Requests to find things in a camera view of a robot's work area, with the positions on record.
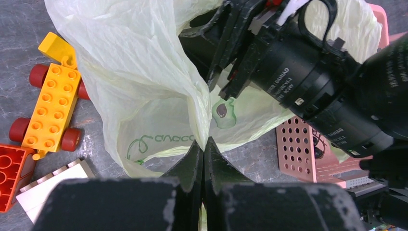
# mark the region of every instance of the gray countertop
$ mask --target gray countertop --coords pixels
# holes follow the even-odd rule
[[[408,31],[405,1],[386,1],[384,8],[389,15],[393,11],[405,14],[405,18],[401,15],[402,22],[400,17],[394,15],[392,18],[398,19],[389,19],[390,34]],[[9,140],[8,131],[15,119],[30,117],[33,112],[39,89],[28,83],[28,75],[35,64],[50,63],[37,47],[49,31],[56,31],[42,0],[0,0],[0,6],[0,143],[19,145]],[[78,157],[86,159],[96,177],[127,177],[104,149],[102,121],[92,102],[78,100],[71,127],[83,132],[80,148],[73,153],[60,151],[48,154],[37,162],[32,180],[37,180]],[[223,155],[256,182],[296,181],[278,170],[275,130]],[[153,158],[143,165],[150,170],[165,172],[180,158],[181,156]],[[0,231],[29,230],[30,227],[32,223],[19,204],[9,212],[0,214]]]

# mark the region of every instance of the label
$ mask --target label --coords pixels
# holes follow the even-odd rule
[[[293,73],[288,67],[282,65],[280,71],[275,74],[271,80],[269,88],[266,92],[278,101],[282,99],[294,88]]]
[[[178,136],[178,135],[143,135],[142,137],[135,139],[129,144],[127,149],[127,159],[130,159],[130,152],[132,151],[132,147],[135,145],[139,153],[143,154],[149,150],[148,143],[155,144],[159,142],[191,142],[194,141],[193,135],[185,135],[185,136]]]
[[[340,134],[340,133],[343,132],[343,131],[344,131],[343,128],[339,128],[339,129],[337,129],[336,131],[333,131],[333,132],[327,134],[327,136],[328,136],[328,137],[332,137],[332,136],[335,136],[335,135]]]
[[[391,88],[398,87],[403,82],[408,82],[408,42],[393,46],[387,54],[388,61],[385,64],[388,85]]]

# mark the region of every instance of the white toy block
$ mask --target white toy block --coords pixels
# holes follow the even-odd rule
[[[76,161],[63,166],[56,171],[40,178],[39,180],[23,187],[20,194],[16,196],[21,207],[34,223],[43,204],[51,191],[61,181],[66,179],[93,178],[95,177],[85,160]]]
[[[41,212],[42,208],[44,207],[45,203],[39,204],[38,206],[34,207],[33,209],[31,209],[30,211],[27,211],[26,214],[28,216],[28,218],[30,218],[31,222],[35,223],[39,213]]]

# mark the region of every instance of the yellow toy block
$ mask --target yellow toy block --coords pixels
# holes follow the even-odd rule
[[[36,107],[25,133],[22,147],[36,149],[33,159],[60,149],[60,142],[71,120],[81,80],[78,71],[51,64]]]
[[[45,56],[61,63],[62,66],[77,69],[77,58],[74,48],[58,35],[48,32],[38,50]]]

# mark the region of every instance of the toy block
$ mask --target toy block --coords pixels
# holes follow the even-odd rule
[[[19,190],[30,183],[34,153],[30,148],[0,144],[0,212],[13,207]]]
[[[38,50],[45,56],[61,63],[62,66],[77,69],[77,58],[74,48],[58,35],[48,32]]]
[[[50,174],[23,187],[21,193],[17,195],[17,200],[24,211],[35,222],[42,206],[47,200],[51,191],[61,181],[75,178],[93,178],[94,175],[85,160],[76,161],[63,166]]]
[[[47,152],[59,151],[78,99],[80,80],[78,71],[50,65],[22,142],[23,147],[38,150],[33,156],[35,160]],[[74,140],[79,141],[79,134]]]

